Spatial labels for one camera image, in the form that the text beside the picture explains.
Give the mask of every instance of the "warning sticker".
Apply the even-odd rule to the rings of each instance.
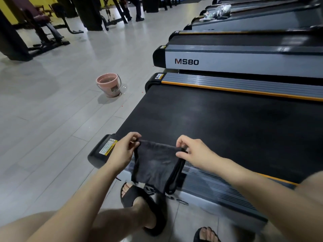
[[[107,154],[112,150],[118,140],[114,140],[112,138],[105,144],[105,146],[100,150],[99,154],[103,154],[107,156]]]
[[[160,80],[162,78],[164,74],[158,74],[156,77],[155,77],[155,80]]]

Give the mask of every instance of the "floor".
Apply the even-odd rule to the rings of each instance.
[[[70,45],[24,63],[0,54],[0,226],[59,209],[95,174],[87,155],[118,130],[143,97],[146,81],[162,71],[153,66],[153,51],[210,3],[161,9],[144,14],[144,22],[118,23],[108,32],[87,32],[79,18],[69,19],[71,29],[85,31],[59,30]],[[130,12],[134,17],[135,9]],[[19,34],[29,46],[38,42],[33,30]],[[117,98],[108,99],[95,84],[107,72],[122,79]],[[122,207],[121,185],[113,183],[103,208]],[[168,210],[167,228],[154,241],[192,241],[202,226],[211,226],[223,242],[237,240],[225,218],[172,200]],[[151,240],[142,232],[125,239]]]

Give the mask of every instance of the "pink bucket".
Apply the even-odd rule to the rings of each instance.
[[[97,78],[98,87],[107,97],[118,96],[120,94],[121,83],[120,77],[115,73],[107,73]]]

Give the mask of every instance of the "forearm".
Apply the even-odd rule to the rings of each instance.
[[[104,165],[27,242],[86,241],[117,172]]]
[[[323,206],[235,162],[212,161],[211,171],[228,181],[291,241],[321,241]]]

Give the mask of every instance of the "slide sandal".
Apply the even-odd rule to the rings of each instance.
[[[196,233],[195,233],[195,235],[194,235],[194,240],[193,240],[193,242],[209,242],[208,240],[205,240],[205,239],[200,239],[200,231],[201,231],[201,229],[202,228],[199,228],[197,231],[196,231]],[[214,234],[216,235],[216,237],[218,238],[218,241],[219,242],[221,242],[221,240],[219,239],[219,237],[218,237],[218,235],[214,232]]]
[[[154,202],[154,200],[150,198],[150,196],[142,188],[139,188],[135,185],[132,185],[129,188],[129,190],[126,192],[126,194],[122,197],[122,188],[120,190],[120,199],[123,207],[124,208],[132,207],[134,200],[137,197],[142,197],[147,202],[149,208],[156,216],[156,226],[152,229],[149,229],[149,228],[143,228],[143,229],[147,234],[151,236],[160,235],[166,226],[166,219],[161,209]]]

